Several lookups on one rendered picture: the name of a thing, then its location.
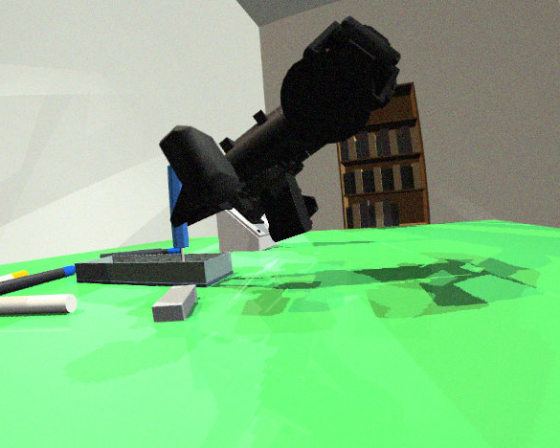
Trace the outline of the blue stylus with cream tip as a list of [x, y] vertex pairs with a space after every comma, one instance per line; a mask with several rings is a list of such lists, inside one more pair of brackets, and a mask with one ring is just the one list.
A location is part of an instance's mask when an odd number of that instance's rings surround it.
[[[176, 200], [182, 185], [180, 180], [175, 175], [174, 170], [171, 166], [168, 166], [168, 192], [169, 192], [169, 211], [170, 216], [176, 205]], [[180, 258], [185, 260], [184, 248], [190, 247], [189, 235], [188, 235], [188, 224], [187, 222], [183, 225], [174, 228], [171, 224], [173, 249], [180, 249]]]

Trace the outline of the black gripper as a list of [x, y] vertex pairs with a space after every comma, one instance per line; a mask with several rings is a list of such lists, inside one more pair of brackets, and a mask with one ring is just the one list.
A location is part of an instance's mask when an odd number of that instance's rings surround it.
[[182, 185], [170, 217], [174, 228], [224, 210], [252, 210], [247, 182], [280, 162], [304, 167], [309, 155], [278, 112], [266, 116], [259, 110], [253, 118], [257, 123], [236, 141], [226, 137], [219, 143], [226, 155], [213, 137], [193, 126], [176, 125], [160, 141]]

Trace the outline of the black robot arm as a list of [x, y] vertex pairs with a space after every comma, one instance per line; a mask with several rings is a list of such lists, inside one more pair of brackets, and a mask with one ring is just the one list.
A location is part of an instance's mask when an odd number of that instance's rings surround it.
[[[335, 21], [287, 71], [276, 110], [311, 156], [356, 135], [371, 110], [389, 103], [400, 58], [373, 27], [351, 16]], [[251, 179], [244, 189], [253, 209], [234, 208], [252, 224], [264, 224], [265, 214], [275, 242], [309, 232], [310, 217], [319, 209], [315, 196], [302, 195], [295, 176], [303, 168], [292, 169], [296, 165], [280, 162]]]

